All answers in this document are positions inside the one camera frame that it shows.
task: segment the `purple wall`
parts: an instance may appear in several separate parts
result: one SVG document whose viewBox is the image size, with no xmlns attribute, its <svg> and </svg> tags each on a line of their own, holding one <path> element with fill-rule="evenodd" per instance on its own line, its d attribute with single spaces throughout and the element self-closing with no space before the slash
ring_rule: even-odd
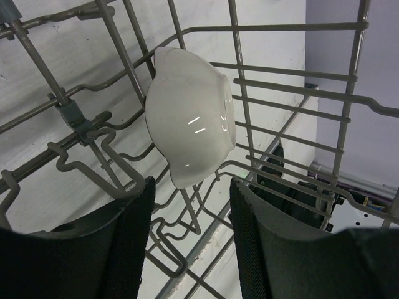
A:
<svg viewBox="0 0 399 299">
<path fill-rule="evenodd" d="M 352 22 L 359 1 L 307 0 L 307 22 Z M 371 3 L 355 94 L 399 108 L 399 1 Z M 306 69 L 347 74 L 353 32 L 307 32 Z M 308 78 L 321 90 L 344 92 L 345 84 Z M 341 114 L 342 103 L 320 99 L 319 110 Z M 341 171 L 390 186 L 399 185 L 399 118 L 381 116 L 367 106 L 352 105 Z M 339 124 L 319 118 L 317 141 L 336 146 Z M 334 156 L 317 150 L 316 161 L 332 167 Z"/>
</svg>

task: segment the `gray wire rack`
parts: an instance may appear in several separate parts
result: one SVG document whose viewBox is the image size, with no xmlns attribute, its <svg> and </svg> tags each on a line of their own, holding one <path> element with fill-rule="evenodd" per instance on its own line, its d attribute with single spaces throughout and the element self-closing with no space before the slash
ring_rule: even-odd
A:
<svg viewBox="0 0 399 299">
<path fill-rule="evenodd" d="M 0 180 L 0 191 L 1 194 L 8 191 L 5 200 L 0 204 L 0 225 L 3 227 L 8 227 L 11 229 L 7 218 L 6 211 L 13 203 L 15 198 L 18 196 L 20 187 L 19 182 L 21 182 L 26 177 L 32 175 L 38 169 L 52 161 L 53 159 L 58 159 L 56 163 L 56 167 L 59 171 L 71 171 L 73 169 L 78 169 L 81 173 L 87 176 L 93 183 L 95 183 L 99 188 L 104 190 L 109 196 L 114 199 L 120 199 L 127 196 L 132 196 L 134 194 L 138 194 L 141 192 L 144 186 L 143 177 L 135 171 L 135 169 L 130 165 L 128 161 L 140 161 L 145 159 L 148 154 L 154 149 L 154 144 L 151 144 L 142 154 L 138 156 L 130 156 L 128 154 L 118 154 L 116 151 L 110 146 L 110 143 L 115 138 L 117 131 L 124 130 L 132 125 L 140 116 L 144 114 L 145 111 L 145 92 L 143 91 L 142 85 L 136 75 L 135 68 L 137 68 L 141 64 L 146 64 L 151 77 L 155 76 L 155 68 L 151 62 L 151 57 L 154 54 L 155 49 L 148 50 L 145 39 L 140 29 L 140 25 L 138 23 L 138 19 L 136 18 L 135 11 L 133 9 L 133 5 L 130 0 L 122 0 L 126 12 L 128 14 L 129 20 L 132 24 L 134 33 L 137 37 L 138 44 L 140 46 L 141 52 L 143 56 L 132 62 L 128 56 L 127 50 L 122 42 L 118 29 L 113 21 L 113 15 L 115 14 L 115 10 L 109 4 L 113 1 L 110 0 L 95 0 L 89 2 L 87 4 L 83 4 L 67 11 L 62 11 L 57 14 L 52 14 L 48 16 L 41 16 L 35 19 L 31 19 L 25 22 L 21 22 L 21 14 L 18 11 L 17 7 L 13 4 L 11 0 L 3 0 L 0 2 L 0 39 L 8 39 L 14 40 L 15 37 L 19 40 L 19 42 L 23 45 L 28 55 L 31 57 L 36 67 L 40 70 L 42 76 L 45 78 L 46 82 L 50 86 L 52 93 L 49 94 L 49 100 L 42 105 L 39 105 L 32 110 L 24 113 L 17 118 L 3 124 L 0 126 L 0 134 L 4 133 L 8 130 L 11 130 L 15 126 L 27 121 L 28 119 L 40 114 L 41 112 L 49 109 L 50 107 L 56 107 L 65 120 L 65 122 L 71 127 L 74 131 L 70 135 L 66 136 L 64 139 L 56 142 L 49 143 L 48 148 L 32 158 L 30 161 L 21 165 L 20 167 L 8 171 L 3 170 L 1 172 L 2 179 Z M 234 0 L 228 0 L 229 6 L 229 15 L 231 19 L 230 26 L 202 26 L 202 27 L 190 27 L 186 29 L 182 29 L 180 27 L 178 15 L 176 12 L 176 7 L 173 0 L 167 0 L 170 8 L 170 13 L 172 16 L 173 24 L 176 30 L 176 34 L 173 34 L 166 40 L 164 40 L 160 46 L 166 46 L 170 42 L 177 39 L 180 47 L 185 49 L 185 40 L 184 35 L 189 34 L 191 32 L 212 32 L 212 31 L 224 31 L 231 32 L 233 35 L 234 48 L 236 53 L 236 64 L 226 64 L 221 62 L 212 62 L 215 67 L 219 68 L 227 68 L 227 69 L 235 69 L 238 71 L 238 78 L 234 79 L 234 83 L 238 84 L 241 87 L 240 95 L 233 95 L 235 100 L 241 101 L 243 103 L 244 108 L 244 116 L 245 122 L 236 122 L 237 126 L 243 127 L 246 129 L 248 134 L 248 145 L 237 144 L 237 147 L 242 148 L 244 150 L 248 150 L 248 155 L 246 158 L 251 162 L 251 166 L 240 163 L 238 161 L 225 161 L 215 172 L 215 179 L 211 183 L 209 189 L 206 192 L 205 197 L 202 199 L 200 194 L 200 189 L 202 187 L 202 183 L 199 183 L 197 186 L 193 186 L 193 194 L 191 196 L 188 195 L 186 190 L 175 190 L 173 194 L 169 197 L 169 199 L 164 204 L 156 204 L 154 209 L 154 215 L 156 216 L 156 212 L 160 209 L 164 209 L 168 207 L 171 202 L 174 200 L 176 195 L 180 192 L 185 201 L 185 208 L 182 210 L 180 216 L 174 222 L 167 222 L 162 217 L 154 217 L 152 220 L 152 226 L 155 224 L 159 224 L 155 231 L 150 232 L 150 237 L 154 241 L 154 245 L 151 246 L 146 251 L 146 257 L 153 262 L 161 271 L 167 274 L 171 280 L 163 289 L 163 293 L 165 291 L 170 290 L 170 285 L 173 283 L 173 280 L 182 276 L 183 274 L 189 275 L 192 279 L 196 281 L 195 286 L 189 291 L 185 298 L 191 298 L 194 294 L 195 290 L 201 286 L 209 291 L 216 298 L 223 298 L 221 294 L 219 294 L 213 287 L 211 287 L 208 283 L 205 282 L 205 278 L 210 273 L 212 268 L 216 265 L 221 256 L 227 251 L 229 246 L 233 243 L 233 238 L 230 238 L 228 243 L 221 249 L 220 253 L 216 256 L 216 258 L 211 262 L 209 267 L 205 270 L 205 272 L 199 277 L 195 273 L 190 270 L 190 265 L 193 261 L 193 257 L 195 256 L 195 252 L 198 253 L 198 247 L 203 245 L 206 242 L 206 236 L 209 236 L 209 232 L 214 226 L 217 225 L 225 225 L 230 229 L 231 224 L 224 219 L 226 214 L 228 213 L 228 203 L 224 207 L 224 209 L 216 215 L 211 212 L 209 209 L 205 207 L 206 201 L 209 198 L 209 194 L 215 184 L 220 181 L 221 176 L 232 176 L 234 178 L 240 179 L 247 184 L 251 184 L 260 189 L 264 189 L 271 193 L 276 193 L 275 191 L 268 189 L 256 182 L 256 175 L 264 176 L 268 179 L 276 181 L 281 184 L 285 184 L 291 188 L 296 190 L 300 190 L 306 194 L 314 196 L 317 198 L 317 201 L 320 203 L 325 201 L 327 203 L 326 211 L 321 211 L 318 208 L 310 207 L 306 204 L 303 204 L 295 199 L 289 198 L 283 194 L 278 194 L 280 197 L 294 202 L 302 207 L 306 207 L 307 209 L 317 213 L 319 215 L 324 216 L 324 221 L 321 229 L 325 229 L 329 219 L 332 214 L 332 207 L 334 203 L 334 194 L 340 194 L 346 200 L 348 200 L 349 204 L 356 209 L 359 209 L 363 212 L 367 212 L 371 215 L 375 215 L 384 219 L 383 226 L 389 226 L 390 223 L 399 224 L 399 218 L 395 216 L 396 210 L 399 205 L 399 195 L 396 194 L 391 206 L 388 208 L 386 212 L 377 211 L 375 209 L 371 209 L 367 206 L 363 206 L 355 202 L 351 193 L 336 187 L 338 182 L 338 175 L 340 171 L 340 164 L 342 160 L 342 155 L 344 153 L 344 143 L 345 143 L 345 135 L 348 127 L 348 123 L 350 122 L 350 108 L 351 105 L 361 104 L 370 107 L 375 113 L 390 116 L 390 117 L 399 117 L 399 109 L 384 107 L 381 106 L 376 100 L 370 97 L 364 97 L 359 95 L 354 95 L 354 87 L 355 82 L 357 80 L 357 69 L 358 62 L 360 57 L 360 50 L 362 47 L 362 41 L 364 32 L 368 27 L 367 22 L 367 14 L 368 9 L 370 7 L 370 0 L 361 0 L 360 6 L 358 10 L 357 20 L 355 22 L 347 22 L 347 23 L 328 23 L 328 24 L 279 24 L 279 25 L 251 25 L 251 26 L 240 26 L 238 24 L 237 12 L 236 12 L 236 3 Z M 96 85 L 88 85 L 88 84 L 79 84 L 77 86 L 72 87 L 71 89 L 64 90 L 60 87 L 57 80 L 53 77 L 50 70 L 47 68 L 44 61 L 41 59 L 38 51 L 33 46 L 30 38 L 28 37 L 28 30 L 33 29 L 37 26 L 48 22 L 61 22 L 66 19 L 70 19 L 73 17 L 77 17 L 81 20 L 93 19 L 93 18 L 102 18 L 107 30 L 112 38 L 112 41 L 115 45 L 115 48 L 120 56 L 121 61 L 123 62 L 124 69 L 119 73 L 109 78 L 108 80 L 96 84 Z M 294 69 L 279 69 L 274 67 L 260 67 L 256 65 L 245 65 L 243 62 L 243 55 L 241 52 L 241 43 L 240 43 L 240 32 L 242 31 L 354 31 L 353 38 L 353 47 L 352 54 L 350 57 L 350 65 L 348 74 L 330 74 L 323 72 L 312 72 L 305 70 L 294 70 Z M 303 77 L 315 77 L 315 78 L 323 78 L 326 80 L 339 80 L 346 82 L 346 89 L 344 93 L 339 92 L 328 92 L 323 90 L 316 90 L 314 88 L 308 87 L 294 87 L 290 85 L 282 85 L 276 83 L 269 82 L 259 82 L 254 80 L 247 80 L 245 78 L 245 71 L 255 71 L 255 72 L 269 72 L 274 74 L 286 74 L 286 75 L 295 75 L 295 76 L 303 76 Z M 71 96 L 79 93 L 82 90 L 90 90 L 93 92 L 103 90 L 116 81 L 120 80 L 124 76 L 128 76 L 130 82 L 132 83 L 134 90 L 136 91 L 137 97 L 142 104 L 142 109 L 137 111 L 134 115 L 132 115 L 127 121 L 122 124 L 114 125 L 109 123 L 108 120 L 111 118 L 112 114 L 108 111 L 105 111 L 99 114 L 92 121 L 88 121 L 82 114 L 79 109 L 77 103 L 70 99 Z M 297 93 L 304 95 L 304 101 L 297 106 L 292 107 L 290 105 L 283 105 L 280 103 L 272 103 L 266 100 L 259 100 L 256 98 L 249 98 L 247 94 L 247 87 L 257 87 L 257 88 L 268 88 L 271 90 L 278 90 L 282 92 L 289 93 Z M 331 100 L 342 101 L 344 103 L 342 114 L 341 115 L 333 115 L 330 113 L 317 112 L 313 110 L 308 110 L 303 108 L 303 104 L 308 96 L 315 96 L 321 98 L 328 98 Z M 291 116 L 291 120 L 297 113 L 304 113 L 307 115 L 313 115 L 321 118 L 327 118 L 330 120 L 340 122 L 339 135 L 337 140 L 336 147 L 326 146 L 320 143 L 307 141 L 301 138 L 297 138 L 295 136 L 290 136 L 284 133 L 286 126 L 281 131 L 273 131 L 265 128 L 261 128 L 258 126 L 254 126 L 251 124 L 251 116 L 249 114 L 249 103 L 253 103 L 256 105 L 265 105 L 268 107 L 280 108 L 289 110 L 293 112 Z M 254 131 L 270 134 L 275 136 L 275 140 L 272 145 L 266 152 L 260 151 L 254 147 L 252 133 Z M 100 147 L 102 150 L 110 157 L 110 159 L 106 159 L 103 155 L 101 149 L 98 147 L 96 139 L 99 136 L 105 135 L 105 139 L 101 142 Z M 290 161 L 288 159 L 282 159 L 271 154 L 273 147 L 278 144 L 279 138 L 285 138 L 287 140 L 292 140 L 300 143 L 307 144 L 309 146 L 314 146 L 316 148 L 320 148 L 326 151 L 330 151 L 334 153 L 334 167 L 331 173 L 326 173 L 324 171 L 320 171 L 318 169 L 310 168 L 305 165 L 301 165 L 294 161 Z M 90 169 L 87 165 L 81 162 L 67 162 L 68 152 L 67 150 L 71 147 L 77 145 L 78 143 L 82 145 L 88 145 L 90 149 L 96 155 L 98 161 L 102 165 L 103 169 L 107 172 L 110 179 L 113 181 L 114 185 L 108 183 L 104 178 L 99 176 L 95 171 Z M 262 155 L 262 158 L 255 158 L 255 154 Z M 296 172 L 290 171 L 286 168 L 281 168 L 271 163 L 265 161 L 264 157 L 274 158 L 284 163 L 291 164 L 293 166 L 297 166 L 299 168 L 305 169 L 307 171 L 312 171 L 315 174 L 323 175 L 323 177 L 328 178 L 330 180 L 330 184 L 320 182 L 315 180 L 314 178 L 310 178 L 307 176 L 303 176 L 301 174 L 297 174 Z M 114 171 L 110 167 L 111 163 L 115 163 L 120 169 L 126 173 L 131 181 L 122 185 L 120 180 L 115 175 Z M 249 171 L 251 176 L 247 178 L 239 178 L 235 174 L 224 171 L 223 169 L 227 166 L 235 166 L 238 168 L 245 169 Z M 272 176 L 270 174 L 265 173 L 261 170 L 261 166 L 267 166 L 269 168 L 273 168 L 275 170 L 281 171 L 283 173 L 287 173 L 293 177 L 300 179 L 301 181 L 306 181 L 312 184 L 315 184 L 319 187 L 318 191 L 310 190 L 306 187 L 300 186 L 298 184 L 291 183 L 282 178 L 278 178 L 276 176 Z M 165 174 L 168 172 L 168 167 L 166 167 L 161 174 L 156 178 L 156 183 L 158 184 Z M 330 192 L 329 196 L 323 195 L 322 191 L 326 190 Z M 193 209 L 192 202 L 197 200 L 199 203 L 199 208 L 197 211 Z M 191 223 L 187 224 L 182 220 L 183 216 L 188 212 L 191 217 Z M 179 250 L 173 246 L 170 239 L 174 240 L 183 240 L 186 238 L 188 234 L 201 234 L 201 227 L 198 223 L 198 216 L 200 213 L 206 213 L 207 215 L 214 218 L 214 223 L 211 227 L 203 234 L 203 237 L 197 243 L 196 247 L 190 253 L 188 257 L 182 255 Z M 181 236 L 176 236 L 171 233 L 164 233 L 164 227 L 174 227 L 176 225 L 181 225 L 184 227 L 185 233 Z M 165 264 L 163 264 L 160 260 L 158 260 L 151 252 L 154 248 L 158 247 L 161 252 L 168 257 L 172 262 L 177 264 L 177 270 L 172 270 L 168 268 Z"/>
</svg>

